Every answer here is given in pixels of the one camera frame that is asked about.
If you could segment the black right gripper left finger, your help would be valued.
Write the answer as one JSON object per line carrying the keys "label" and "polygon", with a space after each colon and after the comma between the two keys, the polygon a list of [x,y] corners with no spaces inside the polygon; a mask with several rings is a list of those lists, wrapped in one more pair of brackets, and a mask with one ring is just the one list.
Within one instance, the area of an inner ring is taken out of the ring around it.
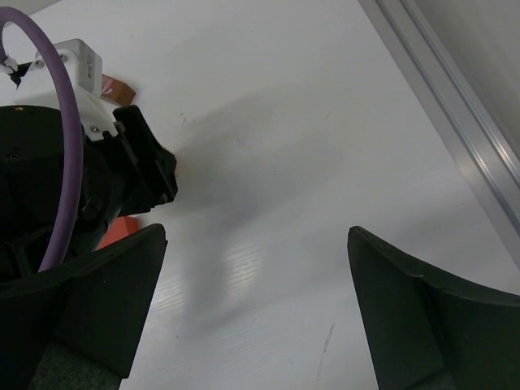
{"label": "black right gripper left finger", "polygon": [[3,389],[117,389],[166,253],[161,224],[1,285]]}

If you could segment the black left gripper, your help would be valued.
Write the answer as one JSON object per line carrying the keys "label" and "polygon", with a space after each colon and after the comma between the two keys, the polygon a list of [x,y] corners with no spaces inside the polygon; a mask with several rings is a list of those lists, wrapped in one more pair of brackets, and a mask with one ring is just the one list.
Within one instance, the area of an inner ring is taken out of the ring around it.
{"label": "black left gripper", "polygon": [[[164,149],[137,106],[113,111],[124,131],[133,167],[122,207],[122,177],[100,145],[84,142],[80,204],[66,258],[94,251],[121,211],[144,214],[174,201],[177,160]],[[38,271],[59,206],[63,181],[63,130],[58,110],[39,106],[1,109],[1,278]]]}

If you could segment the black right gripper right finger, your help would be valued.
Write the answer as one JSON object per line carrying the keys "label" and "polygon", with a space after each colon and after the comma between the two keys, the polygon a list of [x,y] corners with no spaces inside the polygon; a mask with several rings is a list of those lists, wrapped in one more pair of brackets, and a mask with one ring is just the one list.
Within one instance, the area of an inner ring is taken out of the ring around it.
{"label": "black right gripper right finger", "polygon": [[363,227],[347,250],[381,389],[517,389],[519,297],[443,271]]}

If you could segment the red arch wood block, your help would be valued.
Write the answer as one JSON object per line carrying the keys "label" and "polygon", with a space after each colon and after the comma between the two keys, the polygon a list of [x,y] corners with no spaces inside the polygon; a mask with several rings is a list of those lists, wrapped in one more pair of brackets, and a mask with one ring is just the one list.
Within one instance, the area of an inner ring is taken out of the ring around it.
{"label": "red arch wood block", "polygon": [[103,249],[116,241],[132,235],[141,228],[139,219],[132,216],[116,218],[109,226],[97,249]]}

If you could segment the brown balloon wood block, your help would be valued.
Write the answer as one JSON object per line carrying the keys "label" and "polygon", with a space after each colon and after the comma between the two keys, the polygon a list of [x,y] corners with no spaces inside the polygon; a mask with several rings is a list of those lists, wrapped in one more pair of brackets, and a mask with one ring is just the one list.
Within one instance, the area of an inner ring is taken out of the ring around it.
{"label": "brown balloon wood block", "polygon": [[116,106],[130,106],[136,95],[136,91],[125,82],[102,75],[102,100]]}

